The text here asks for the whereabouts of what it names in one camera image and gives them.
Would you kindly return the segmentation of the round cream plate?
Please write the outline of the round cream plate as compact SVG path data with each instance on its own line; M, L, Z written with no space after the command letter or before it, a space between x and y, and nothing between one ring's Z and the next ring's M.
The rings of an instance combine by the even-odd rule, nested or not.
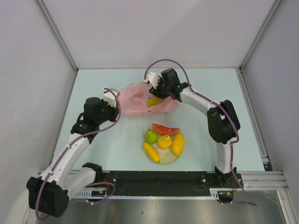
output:
M158 147L157 142L154 144L151 144L154 149L158 152L159 156L160 156L160 162L158 164L162 164L162 165L168 165L171 163L174 163L178 157L176 157L172 151L171 148L167 148L167 149L161 149Z

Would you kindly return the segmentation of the green fake pear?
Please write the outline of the green fake pear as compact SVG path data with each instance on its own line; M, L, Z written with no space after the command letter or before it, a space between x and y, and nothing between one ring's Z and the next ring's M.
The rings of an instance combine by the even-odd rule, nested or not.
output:
M147 130L144 135L144 139L149 144L154 144L157 142L159 135L153 130Z

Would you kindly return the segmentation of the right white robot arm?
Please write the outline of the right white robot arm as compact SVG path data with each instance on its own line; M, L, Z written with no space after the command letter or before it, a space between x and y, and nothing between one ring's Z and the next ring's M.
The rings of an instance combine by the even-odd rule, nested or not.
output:
M233 144L239 141L241 128L233 103L230 100L214 101L195 91L190 82L180 82L177 72L167 69L156 74L146 73L144 82L150 84L149 93L159 99L170 97L188 104L207 117L208 132L217 146L215 181L220 187L227 187L236 175L233 165Z

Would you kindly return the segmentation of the yellow fake fruit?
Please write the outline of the yellow fake fruit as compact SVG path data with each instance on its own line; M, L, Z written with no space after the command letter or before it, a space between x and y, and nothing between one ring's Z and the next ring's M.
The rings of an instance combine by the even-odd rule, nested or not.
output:
M160 160L161 160L160 156L151 144L149 144L147 142L144 142L143 143L143 149L144 149L146 155L148 156L148 158L152 162L154 162L154 163L159 163L160 162Z

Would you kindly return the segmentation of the pink plastic bag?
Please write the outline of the pink plastic bag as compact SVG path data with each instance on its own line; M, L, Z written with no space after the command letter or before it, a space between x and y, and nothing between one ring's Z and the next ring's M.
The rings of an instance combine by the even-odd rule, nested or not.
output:
M153 98L149 93L150 85L139 82L130 84L124 89L118 100L121 104L121 113L125 115L145 115L162 112L172 112L179 106L179 102L168 97L162 100L162 103L147 107L147 101L149 98Z

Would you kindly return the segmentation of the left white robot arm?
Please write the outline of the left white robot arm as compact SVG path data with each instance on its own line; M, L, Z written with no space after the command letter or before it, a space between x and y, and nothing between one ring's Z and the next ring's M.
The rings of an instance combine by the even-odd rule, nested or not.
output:
M85 163L73 177L68 174L96 135L102 131L100 125L111 121L114 126L120 115L120 102L113 95L107 93L103 99L92 97L85 101L84 111L79 114L59 156L39 177L31 177L26 183L28 205L35 211L39 221L50 216L61 217L69 201L84 187L103 185L116 189L113 183L105 181L102 167L94 163Z

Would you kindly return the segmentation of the red watermelon slice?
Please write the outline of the red watermelon slice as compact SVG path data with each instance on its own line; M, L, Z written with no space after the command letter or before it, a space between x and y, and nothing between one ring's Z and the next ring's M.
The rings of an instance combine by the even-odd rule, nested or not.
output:
M166 126L155 124L155 123L152 123L152 129L158 135L161 135L161 136L164 136L164 135L174 136L180 132L179 128L166 127Z

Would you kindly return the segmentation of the yellow fake lemon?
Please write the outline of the yellow fake lemon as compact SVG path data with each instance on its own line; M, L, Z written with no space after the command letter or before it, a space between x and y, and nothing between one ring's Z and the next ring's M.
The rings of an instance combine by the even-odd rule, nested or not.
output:
M157 140L158 147L161 149L170 148L172 145L172 138L169 135L160 136Z

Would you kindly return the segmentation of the yellow fake mango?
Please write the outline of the yellow fake mango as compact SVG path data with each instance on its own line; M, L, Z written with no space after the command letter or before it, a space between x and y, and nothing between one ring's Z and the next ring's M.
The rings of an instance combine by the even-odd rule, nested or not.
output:
M185 146L183 134L177 133L173 139L171 151L176 157L180 157Z

